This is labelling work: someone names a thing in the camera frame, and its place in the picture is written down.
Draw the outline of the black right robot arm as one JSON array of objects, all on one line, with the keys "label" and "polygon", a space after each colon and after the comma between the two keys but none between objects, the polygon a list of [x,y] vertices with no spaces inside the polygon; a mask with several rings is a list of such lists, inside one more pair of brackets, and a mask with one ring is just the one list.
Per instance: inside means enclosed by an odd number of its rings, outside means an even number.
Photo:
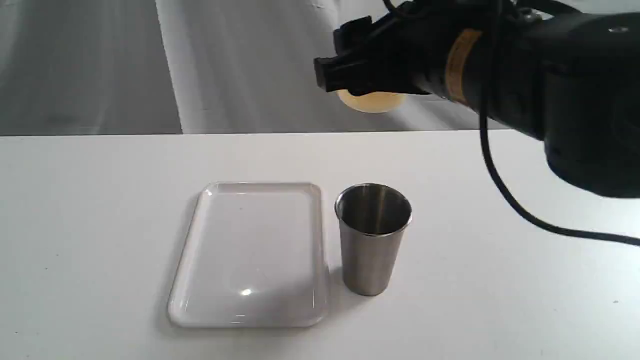
[{"label": "black right robot arm", "polygon": [[354,96],[434,95],[544,144],[550,170],[604,198],[640,193],[640,17],[553,0],[409,0],[334,30],[317,85]]}]

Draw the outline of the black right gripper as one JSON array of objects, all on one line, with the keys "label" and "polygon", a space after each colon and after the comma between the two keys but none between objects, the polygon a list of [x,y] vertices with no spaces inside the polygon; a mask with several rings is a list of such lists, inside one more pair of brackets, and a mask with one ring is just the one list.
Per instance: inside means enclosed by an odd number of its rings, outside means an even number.
[{"label": "black right gripper", "polygon": [[478,103],[480,1],[408,0],[394,7],[379,18],[357,18],[333,31],[338,56],[313,60],[318,88],[354,96],[391,92]]}]

